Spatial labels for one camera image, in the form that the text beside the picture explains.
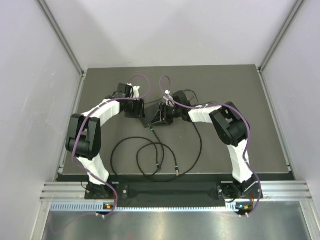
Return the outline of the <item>dark grey network switch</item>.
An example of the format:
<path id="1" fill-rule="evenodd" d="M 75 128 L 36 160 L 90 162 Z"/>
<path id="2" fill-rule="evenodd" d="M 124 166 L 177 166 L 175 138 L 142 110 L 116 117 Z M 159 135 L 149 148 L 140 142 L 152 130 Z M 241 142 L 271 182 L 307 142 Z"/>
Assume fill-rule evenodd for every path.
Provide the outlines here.
<path id="1" fill-rule="evenodd" d="M 148 107 L 145 108 L 144 110 L 144 113 L 145 113 L 145 117 L 144 118 L 141 118 L 140 121 L 143 125 L 144 128 L 147 128 L 150 124 L 150 121 L 151 121 L 151 109 L 152 109 L 152 106 L 154 105 L 160 105 L 160 103 L 155 103 L 153 105 L 150 105 Z"/>

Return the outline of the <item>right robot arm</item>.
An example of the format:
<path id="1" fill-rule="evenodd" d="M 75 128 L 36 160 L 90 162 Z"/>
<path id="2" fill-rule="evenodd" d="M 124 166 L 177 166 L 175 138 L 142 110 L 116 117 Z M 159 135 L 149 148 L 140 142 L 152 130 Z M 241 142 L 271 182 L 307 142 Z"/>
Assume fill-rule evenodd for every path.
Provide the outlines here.
<path id="1" fill-rule="evenodd" d="M 212 124 L 219 139 L 226 145 L 231 160 L 233 183 L 227 187 L 235 198 L 248 196 L 258 179 L 249 161 L 250 125 L 236 106 L 232 102 L 191 105 L 182 90 L 173 95 L 167 90 L 163 98 L 146 108 L 144 125 L 171 125 L 177 118 L 193 124 Z"/>

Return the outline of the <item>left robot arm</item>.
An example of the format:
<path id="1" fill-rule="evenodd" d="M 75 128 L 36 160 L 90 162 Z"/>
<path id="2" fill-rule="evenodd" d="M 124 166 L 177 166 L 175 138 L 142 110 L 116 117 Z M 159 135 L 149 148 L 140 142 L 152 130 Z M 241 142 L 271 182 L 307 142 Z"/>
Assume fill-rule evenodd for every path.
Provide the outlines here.
<path id="1" fill-rule="evenodd" d="M 71 153 L 72 162 L 88 175 L 86 191 L 91 198 L 109 198 L 114 187 L 109 181 L 100 151 L 102 148 L 102 126 L 111 118 L 124 112 L 128 118 L 145 117 L 144 96 L 140 87 L 131 83 L 120 83 L 113 95 L 105 97 L 101 103 L 82 114 L 70 117 L 65 148 Z"/>

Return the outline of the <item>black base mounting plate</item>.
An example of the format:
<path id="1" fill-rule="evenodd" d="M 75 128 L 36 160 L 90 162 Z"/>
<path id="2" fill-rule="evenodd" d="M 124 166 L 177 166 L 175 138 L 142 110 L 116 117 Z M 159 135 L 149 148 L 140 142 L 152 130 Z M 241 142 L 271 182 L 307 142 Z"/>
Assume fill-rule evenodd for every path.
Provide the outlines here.
<path id="1" fill-rule="evenodd" d="M 262 192 L 258 183 L 235 182 L 120 182 L 112 185 L 118 207 L 221 207 L 252 201 Z"/>

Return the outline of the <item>aluminium front frame rail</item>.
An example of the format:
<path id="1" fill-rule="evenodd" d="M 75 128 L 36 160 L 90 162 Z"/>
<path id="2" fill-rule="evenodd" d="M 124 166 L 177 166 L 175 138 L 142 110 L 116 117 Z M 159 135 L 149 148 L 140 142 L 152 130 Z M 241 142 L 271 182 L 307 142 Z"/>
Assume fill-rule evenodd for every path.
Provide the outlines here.
<path id="1" fill-rule="evenodd" d="M 169 197 L 207 197 L 213 200 L 245 201 L 250 197 L 261 201 L 308 201 L 312 195 L 304 181 L 262 181 L 249 185 L 247 190 L 234 190 L 232 183 L 214 182 L 131 182 L 113 183 L 107 189 L 116 192 L 121 201 L 136 198 L 139 195 Z M 94 196 L 87 185 L 79 182 L 45 183 L 40 200 L 42 201 L 102 201 L 104 198 Z"/>

